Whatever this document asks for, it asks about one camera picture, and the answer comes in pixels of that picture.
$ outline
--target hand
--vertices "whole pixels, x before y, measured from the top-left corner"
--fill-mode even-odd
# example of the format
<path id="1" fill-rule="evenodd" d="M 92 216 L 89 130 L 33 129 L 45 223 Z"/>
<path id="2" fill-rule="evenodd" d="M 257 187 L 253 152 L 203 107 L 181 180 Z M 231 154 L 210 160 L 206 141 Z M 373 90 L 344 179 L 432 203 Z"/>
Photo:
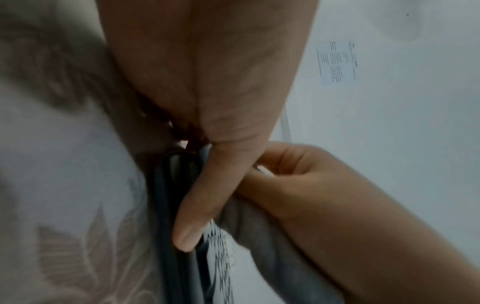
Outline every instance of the hand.
<path id="1" fill-rule="evenodd" d="M 322 149 L 271 143 L 237 192 L 276 217 L 344 288 L 348 302 L 479 303 L 463 256 L 364 177 Z"/>
<path id="2" fill-rule="evenodd" d="M 97 0 L 111 51 L 141 93 L 212 143 L 180 207 L 184 251 L 260 156 L 300 62 L 318 0 Z"/>

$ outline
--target paper label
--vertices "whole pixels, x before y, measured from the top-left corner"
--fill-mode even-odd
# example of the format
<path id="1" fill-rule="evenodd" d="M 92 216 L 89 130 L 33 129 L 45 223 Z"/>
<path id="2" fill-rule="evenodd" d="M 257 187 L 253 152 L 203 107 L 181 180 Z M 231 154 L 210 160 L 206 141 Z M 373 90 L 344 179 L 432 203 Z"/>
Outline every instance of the paper label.
<path id="1" fill-rule="evenodd" d="M 321 42 L 316 52 L 321 84 L 350 84 L 357 79 L 358 65 L 353 42 Z"/>

